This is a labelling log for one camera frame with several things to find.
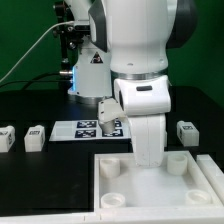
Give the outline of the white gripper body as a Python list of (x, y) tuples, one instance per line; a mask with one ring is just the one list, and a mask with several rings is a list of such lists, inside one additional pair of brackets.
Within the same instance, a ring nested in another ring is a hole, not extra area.
[(168, 77), (116, 79), (114, 95), (129, 123), (136, 163), (144, 167), (160, 166), (165, 147), (165, 114), (171, 110)]

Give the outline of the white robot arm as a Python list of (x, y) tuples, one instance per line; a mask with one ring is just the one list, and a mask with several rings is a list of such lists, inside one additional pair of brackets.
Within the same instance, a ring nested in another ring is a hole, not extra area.
[(171, 110), (166, 50), (183, 46), (197, 25), (194, 0), (65, 0), (91, 42), (110, 54), (113, 96), (98, 104), (106, 133), (129, 123), (137, 164), (158, 167)]

